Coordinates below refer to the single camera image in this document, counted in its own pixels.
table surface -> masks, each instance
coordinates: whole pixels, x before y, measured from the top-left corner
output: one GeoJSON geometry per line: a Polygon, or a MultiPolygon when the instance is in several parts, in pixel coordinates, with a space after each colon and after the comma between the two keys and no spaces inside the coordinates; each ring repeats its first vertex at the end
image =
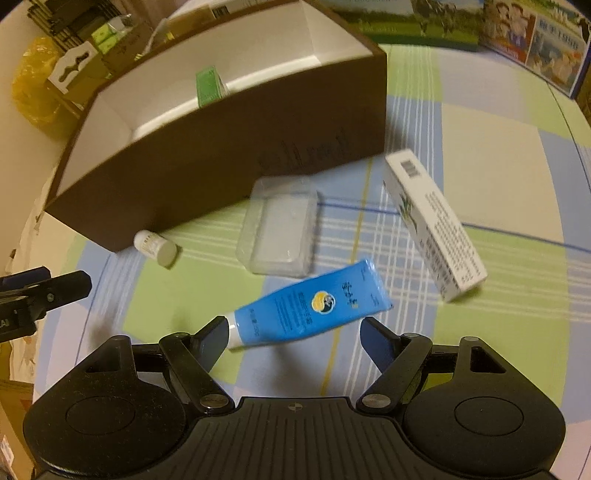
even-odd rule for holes
{"type": "MultiPolygon", "coordinates": [[[[390,329],[450,345],[481,337],[560,406],[567,436],[554,473],[591,479],[591,128],[574,102],[491,52],[383,48],[386,151],[415,151],[471,225],[489,278],[479,294],[441,302],[382,187],[383,156],[313,177],[322,205],[314,274],[372,258],[394,302],[379,316],[390,329]]],[[[133,249],[111,254],[45,215],[27,266],[82,269],[94,288],[48,315],[34,360],[17,349],[16,374],[34,361],[40,395],[110,335],[155,342],[195,332],[287,284],[236,260],[244,213],[234,205],[167,232],[183,247],[170,271],[133,249]]],[[[300,342],[225,352],[212,374],[235,399],[355,400],[378,375],[358,329],[353,322],[300,342]]]]}

yellow plastic bag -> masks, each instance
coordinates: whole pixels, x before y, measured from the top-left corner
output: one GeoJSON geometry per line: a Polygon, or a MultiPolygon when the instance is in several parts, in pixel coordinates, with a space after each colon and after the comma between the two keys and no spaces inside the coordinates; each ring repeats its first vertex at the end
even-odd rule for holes
{"type": "Polygon", "coordinates": [[[46,134],[68,137],[76,126],[76,118],[47,88],[61,51],[49,37],[36,38],[27,48],[12,81],[12,100],[18,111],[46,134]]]}

blue tube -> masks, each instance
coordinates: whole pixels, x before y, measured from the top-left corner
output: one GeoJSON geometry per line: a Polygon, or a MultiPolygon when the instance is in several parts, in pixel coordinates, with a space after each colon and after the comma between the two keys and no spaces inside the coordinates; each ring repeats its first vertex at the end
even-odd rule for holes
{"type": "Polygon", "coordinates": [[[374,263],[362,260],[226,314],[228,348],[297,340],[391,308],[374,263]]]}

clear plastic box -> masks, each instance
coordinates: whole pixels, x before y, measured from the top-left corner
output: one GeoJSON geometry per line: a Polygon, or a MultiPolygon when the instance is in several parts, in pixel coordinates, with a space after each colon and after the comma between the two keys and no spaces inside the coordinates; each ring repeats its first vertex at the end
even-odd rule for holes
{"type": "Polygon", "coordinates": [[[252,273],[310,272],[318,194],[308,177],[263,177],[252,189],[236,256],[252,273]]]}

screw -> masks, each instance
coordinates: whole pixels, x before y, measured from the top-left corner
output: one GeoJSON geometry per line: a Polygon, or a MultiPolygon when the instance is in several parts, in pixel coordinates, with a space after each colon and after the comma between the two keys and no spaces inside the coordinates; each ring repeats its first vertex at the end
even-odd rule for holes
{"type": "Polygon", "coordinates": [[[214,409],[225,407],[228,405],[228,403],[230,403],[230,401],[225,395],[220,395],[219,393],[210,393],[209,395],[202,396],[199,400],[199,403],[205,408],[214,409]]]}
{"type": "Polygon", "coordinates": [[[370,393],[361,399],[361,403],[367,408],[385,408],[392,403],[386,396],[380,393],[370,393]]]}

